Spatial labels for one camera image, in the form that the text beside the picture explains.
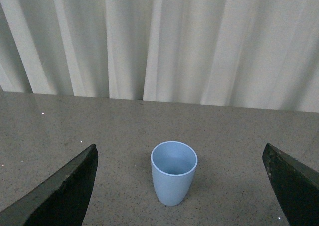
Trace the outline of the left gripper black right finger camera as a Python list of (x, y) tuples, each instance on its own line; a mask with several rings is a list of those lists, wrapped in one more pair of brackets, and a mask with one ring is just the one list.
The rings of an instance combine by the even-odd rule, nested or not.
[(319, 224), (319, 173), (271, 144), (262, 160), (279, 205), (291, 226)]

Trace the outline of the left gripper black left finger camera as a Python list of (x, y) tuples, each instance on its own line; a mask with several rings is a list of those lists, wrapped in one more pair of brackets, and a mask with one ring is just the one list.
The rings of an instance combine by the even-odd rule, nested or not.
[(2, 226), (80, 226), (85, 218), (98, 167), (90, 145), (0, 213)]

